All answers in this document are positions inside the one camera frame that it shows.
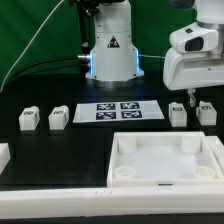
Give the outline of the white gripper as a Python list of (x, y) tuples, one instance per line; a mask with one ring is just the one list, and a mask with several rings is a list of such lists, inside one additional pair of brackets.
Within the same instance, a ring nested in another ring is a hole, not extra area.
[(182, 28), (170, 35), (163, 81), (170, 90), (188, 89), (189, 104), (195, 107), (195, 89), (224, 85), (224, 55), (218, 30)]

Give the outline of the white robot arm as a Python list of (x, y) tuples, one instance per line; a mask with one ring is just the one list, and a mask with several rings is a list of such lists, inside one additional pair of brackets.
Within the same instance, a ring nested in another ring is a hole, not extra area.
[[(170, 90), (224, 85), (224, 0), (170, 0), (175, 8), (194, 9), (196, 21), (170, 34), (163, 82)], [(95, 22), (88, 83), (124, 87), (144, 76), (131, 37), (129, 0), (102, 2)]]

